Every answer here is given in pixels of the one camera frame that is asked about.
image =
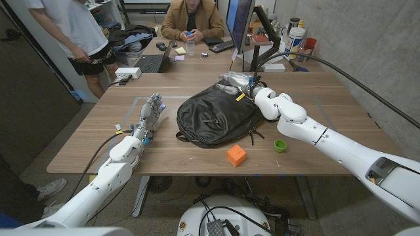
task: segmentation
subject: door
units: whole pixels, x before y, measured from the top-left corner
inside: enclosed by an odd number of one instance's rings
[[[20,174],[80,110],[0,10],[0,152]]]

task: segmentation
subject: white t-shirt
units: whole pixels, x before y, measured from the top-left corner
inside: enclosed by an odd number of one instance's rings
[[[75,0],[24,0],[29,9],[45,9],[47,16],[61,32],[89,56],[99,52],[108,40],[86,5]],[[69,48],[57,40],[67,57],[74,58]]]

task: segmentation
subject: man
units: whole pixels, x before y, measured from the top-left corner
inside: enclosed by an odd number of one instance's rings
[[[162,23],[164,37],[200,42],[206,37],[223,37],[222,17],[212,0],[172,0]]]
[[[57,41],[91,92],[100,98],[104,89],[99,73],[116,79],[116,58],[107,38],[89,12],[87,0],[25,0],[35,20]]]
[[[2,217],[8,216],[17,220],[19,224],[15,224],[16,227],[54,214],[64,203],[45,206],[42,200],[52,197],[66,184],[67,181],[63,178],[39,188],[25,184],[12,172],[0,153],[0,228],[10,227]]]

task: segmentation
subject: black backpack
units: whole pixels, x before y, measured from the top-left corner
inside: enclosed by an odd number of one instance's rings
[[[218,83],[229,85],[224,79]],[[238,96],[229,95],[216,85],[192,96],[178,108],[180,132],[176,137],[201,148],[214,148],[247,134],[253,144],[253,133],[264,138],[255,130],[263,118],[260,109],[246,97],[236,101]]]

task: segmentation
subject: person's hand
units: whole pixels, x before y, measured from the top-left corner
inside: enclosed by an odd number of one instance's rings
[[[70,51],[72,52],[74,59],[78,62],[88,62],[89,60],[91,60],[89,55],[83,49],[77,46],[70,49]]]
[[[188,32],[185,30],[185,31],[182,31],[180,34],[179,34],[179,39],[180,40],[182,40],[182,41],[184,41],[184,42],[186,42],[186,34],[187,34]]]
[[[191,31],[192,34],[190,34],[189,36],[187,36],[186,40],[188,41],[193,41],[195,43],[201,42],[201,40],[203,40],[204,36],[203,33],[198,30],[198,29],[193,29]]]
[[[82,3],[82,4],[85,4],[87,2],[87,0],[74,0],[74,1],[77,1],[78,3]]]

